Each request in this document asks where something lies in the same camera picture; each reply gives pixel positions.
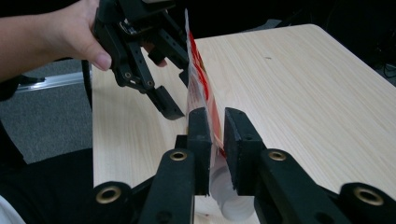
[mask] gray carpet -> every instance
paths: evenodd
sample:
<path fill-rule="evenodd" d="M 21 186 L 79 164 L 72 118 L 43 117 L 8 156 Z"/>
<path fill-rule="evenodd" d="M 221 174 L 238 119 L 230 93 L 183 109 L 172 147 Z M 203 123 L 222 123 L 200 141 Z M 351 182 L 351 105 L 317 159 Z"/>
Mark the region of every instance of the gray carpet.
<path fill-rule="evenodd" d="M 253 30 L 272 28 L 278 23 L 269 20 Z M 396 70 L 388 70 L 386 74 L 392 78 L 387 80 L 396 86 Z M 383 68 L 377 71 L 385 77 Z M 48 77 L 76 72 L 81 72 L 80 61 L 65 60 L 25 75 Z M 28 163 L 92 147 L 92 111 L 82 83 L 16 93 L 0 103 L 0 119 Z"/>

